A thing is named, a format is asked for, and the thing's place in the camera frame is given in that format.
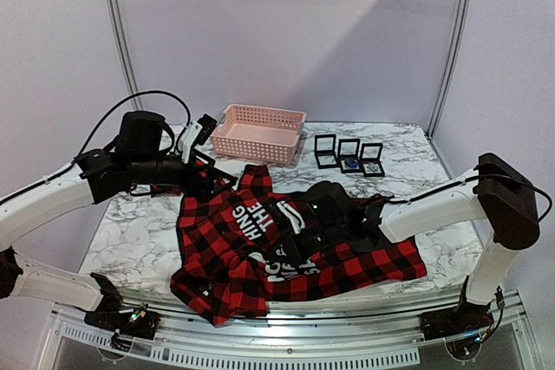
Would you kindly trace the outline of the red black plaid shirt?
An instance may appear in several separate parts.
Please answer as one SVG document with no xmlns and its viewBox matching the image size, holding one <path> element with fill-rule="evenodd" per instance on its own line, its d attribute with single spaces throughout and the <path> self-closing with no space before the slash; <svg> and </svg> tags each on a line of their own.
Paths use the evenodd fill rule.
<svg viewBox="0 0 555 370">
<path fill-rule="evenodd" d="M 245 167 L 236 189 L 183 198 L 176 225 L 179 300 L 213 326 L 264 316 L 270 302 L 307 302 L 386 281 L 424 277 L 414 239 L 378 227 L 382 195 L 351 198 L 336 182 L 276 193 L 266 166 Z"/>
</svg>

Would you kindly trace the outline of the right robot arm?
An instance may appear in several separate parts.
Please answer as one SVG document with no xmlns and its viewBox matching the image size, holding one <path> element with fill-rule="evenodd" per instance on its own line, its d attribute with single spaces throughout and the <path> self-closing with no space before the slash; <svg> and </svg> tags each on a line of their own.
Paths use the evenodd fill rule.
<svg viewBox="0 0 555 370">
<path fill-rule="evenodd" d="M 337 182 L 322 181 L 272 210 L 283 235 L 279 246 L 293 265 L 322 256 L 314 298 L 384 282 L 417 278 L 424 268 L 415 237 L 472 220 L 489 223 L 492 235 L 466 277 L 462 302 L 448 324 L 466 332 L 511 268 L 515 257 L 539 239 L 538 189 L 494 153 L 476 167 L 419 195 L 399 199 L 376 194 L 350 198 Z"/>
</svg>

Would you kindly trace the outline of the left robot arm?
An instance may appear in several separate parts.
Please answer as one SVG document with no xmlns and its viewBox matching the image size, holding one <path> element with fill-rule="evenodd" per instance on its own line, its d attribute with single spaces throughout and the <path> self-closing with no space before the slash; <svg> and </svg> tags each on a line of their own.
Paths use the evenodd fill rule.
<svg viewBox="0 0 555 370">
<path fill-rule="evenodd" d="M 107 201 L 137 185 L 159 191 L 176 187 L 187 196 L 215 194 L 214 163 L 195 152 L 217 121 L 205 114 L 173 133 L 163 116 L 124 114 L 114 139 L 81 153 L 67 166 L 1 202 L 1 296 L 24 296 L 68 304 L 96 317 L 111 330 L 129 321 L 118 289 L 105 277 L 54 268 L 16 252 L 13 244 L 31 231 L 72 211 Z"/>
</svg>

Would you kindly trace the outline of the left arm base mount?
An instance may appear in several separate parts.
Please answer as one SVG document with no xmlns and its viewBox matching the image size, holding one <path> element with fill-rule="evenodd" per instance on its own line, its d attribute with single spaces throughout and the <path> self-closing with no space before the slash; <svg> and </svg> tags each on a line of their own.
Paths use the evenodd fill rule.
<svg viewBox="0 0 555 370">
<path fill-rule="evenodd" d="M 89 326 L 112 332 L 109 345 L 112 349 L 128 353 L 133 339 L 154 339 L 161 315 L 149 309 L 147 303 L 123 308 L 119 290 L 103 275 L 91 273 L 99 284 L 101 301 L 94 311 L 87 311 L 84 322 Z"/>
</svg>

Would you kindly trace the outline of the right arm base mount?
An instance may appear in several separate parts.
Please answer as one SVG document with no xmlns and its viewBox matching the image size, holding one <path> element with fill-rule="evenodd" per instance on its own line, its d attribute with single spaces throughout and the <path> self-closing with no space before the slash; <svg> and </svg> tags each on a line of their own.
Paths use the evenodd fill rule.
<svg viewBox="0 0 555 370">
<path fill-rule="evenodd" d="M 420 315 L 420 330 L 425 341 L 445 339 L 449 355 L 458 361 L 474 359 L 485 341 L 497 331 L 503 318 L 504 302 L 499 318 L 493 317 L 490 303 L 475 305 L 466 299 L 451 308 L 438 309 Z"/>
</svg>

